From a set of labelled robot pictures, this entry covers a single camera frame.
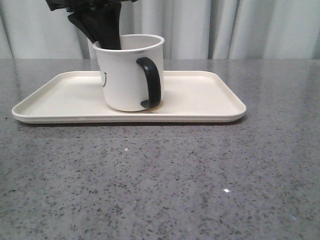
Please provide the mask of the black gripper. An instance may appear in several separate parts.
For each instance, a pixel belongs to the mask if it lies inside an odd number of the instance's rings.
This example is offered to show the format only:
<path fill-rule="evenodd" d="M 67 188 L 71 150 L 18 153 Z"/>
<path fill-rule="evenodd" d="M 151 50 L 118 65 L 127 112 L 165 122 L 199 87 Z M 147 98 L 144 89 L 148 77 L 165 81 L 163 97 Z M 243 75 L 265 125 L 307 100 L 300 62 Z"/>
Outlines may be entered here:
<path fill-rule="evenodd" d="M 99 42 L 107 50 L 120 50 L 120 13 L 122 2 L 127 0 L 46 0 L 51 11 L 102 6 L 98 11 L 73 12 L 67 18 L 92 43 Z"/>

